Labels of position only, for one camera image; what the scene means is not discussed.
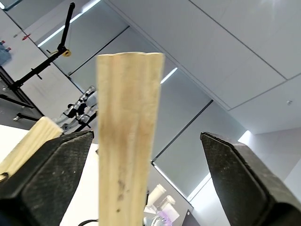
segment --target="wooden stick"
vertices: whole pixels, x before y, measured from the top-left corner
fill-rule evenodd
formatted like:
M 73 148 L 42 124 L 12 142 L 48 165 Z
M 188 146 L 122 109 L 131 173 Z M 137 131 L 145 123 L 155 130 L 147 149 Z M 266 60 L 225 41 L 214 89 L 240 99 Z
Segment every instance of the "wooden stick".
M 46 142 L 59 137 L 62 130 L 49 118 L 40 118 L 29 130 L 25 137 L 0 163 L 0 174 L 14 175 L 23 164 Z
M 141 226 L 164 55 L 97 59 L 99 225 Z

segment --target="black cable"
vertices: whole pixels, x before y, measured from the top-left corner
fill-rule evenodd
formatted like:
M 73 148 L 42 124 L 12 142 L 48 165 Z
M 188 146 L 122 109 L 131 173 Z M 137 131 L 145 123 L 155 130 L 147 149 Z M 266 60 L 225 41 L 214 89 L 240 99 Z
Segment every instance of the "black cable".
M 98 219 L 97 220 L 85 220 L 84 222 L 81 222 L 79 224 L 79 226 L 84 226 L 84 225 L 86 225 L 88 223 L 91 223 L 91 222 L 98 222 Z

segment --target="ceiling light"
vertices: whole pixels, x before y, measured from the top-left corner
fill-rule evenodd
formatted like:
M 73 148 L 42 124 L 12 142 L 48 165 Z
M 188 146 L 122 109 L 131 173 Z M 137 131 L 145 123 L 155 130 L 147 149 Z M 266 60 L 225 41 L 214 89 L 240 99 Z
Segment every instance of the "ceiling light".
M 76 19 L 78 19 L 81 15 L 83 15 L 83 13 L 78 13 L 74 18 L 72 18 L 72 19 L 70 20 L 70 24 L 71 24 L 73 21 L 75 21 Z
M 41 42 L 38 47 L 41 47 L 42 45 L 44 45 L 46 42 L 48 42 L 50 39 L 52 39 L 53 37 L 55 37 L 59 32 L 61 32 L 63 29 L 65 28 L 64 26 L 61 26 L 57 31 L 55 31 L 54 33 L 52 33 L 48 38 L 46 38 L 43 42 Z
M 92 2 L 89 2 L 88 4 L 84 5 L 82 8 L 82 13 L 87 12 L 89 9 L 91 9 L 94 5 L 96 5 L 98 2 L 100 2 L 101 0 L 94 0 Z
M 250 142 L 250 138 L 252 137 L 252 133 L 250 131 L 246 131 L 241 138 L 238 140 L 238 142 L 243 143 L 245 145 L 248 145 Z
M 0 9 L 5 9 L 5 6 L 0 2 Z
M 86 13 L 89 9 L 91 9 L 93 6 L 95 6 L 98 2 L 100 2 L 101 0 L 95 0 L 95 1 L 92 1 L 90 3 L 88 3 L 87 5 L 85 5 L 83 8 L 82 8 L 82 12 L 81 13 L 78 13 L 74 18 L 72 18 L 70 20 L 70 24 L 72 22 L 74 22 L 76 19 L 78 19 L 81 15 L 83 15 L 84 13 Z M 47 37 L 43 42 L 41 42 L 38 47 L 40 48 L 42 45 L 44 45 L 46 42 L 48 42 L 50 39 L 52 39 L 53 37 L 55 37 L 60 31 L 62 31 L 63 29 L 65 28 L 65 25 L 60 27 L 57 31 L 55 31 L 53 34 L 51 34 L 49 37 Z
M 199 183 L 199 185 L 188 195 L 187 201 L 191 201 L 198 193 L 199 191 L 207 184 L 207 182 L 210 180 L 211 174 L 208 173 L 207 176 Z
M 178 68 L 176 67 L 175 69 L 173 69 L 164 79 L 162 79 L 161 84 L 163 82 L 165 82 L 170 76 L 173 75 L 173 73 L 177 70 Z

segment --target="purple object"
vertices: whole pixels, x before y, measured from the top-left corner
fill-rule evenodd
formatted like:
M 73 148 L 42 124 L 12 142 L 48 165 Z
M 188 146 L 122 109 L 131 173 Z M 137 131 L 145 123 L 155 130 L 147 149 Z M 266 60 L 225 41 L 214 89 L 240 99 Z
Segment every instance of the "purple object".
M 158 211 L 158 216 L 160 216 L 164 220 L 164 226 L 173 226 L 173 223 L 165 212 Z

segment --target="wooden dowel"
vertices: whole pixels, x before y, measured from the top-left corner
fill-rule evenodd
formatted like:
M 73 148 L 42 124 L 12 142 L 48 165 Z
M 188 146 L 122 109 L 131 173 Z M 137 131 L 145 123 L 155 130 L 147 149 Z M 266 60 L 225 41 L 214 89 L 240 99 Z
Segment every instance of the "wooden dowel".
M 97 58 L 99 225 L 141 226 L 164 55 Z
M 40 118 L 25 137 L 0 163 L 0 174 L 14 175 L 18 169 L 46 142 L 59 137 L 62 130 L 47 117 Z

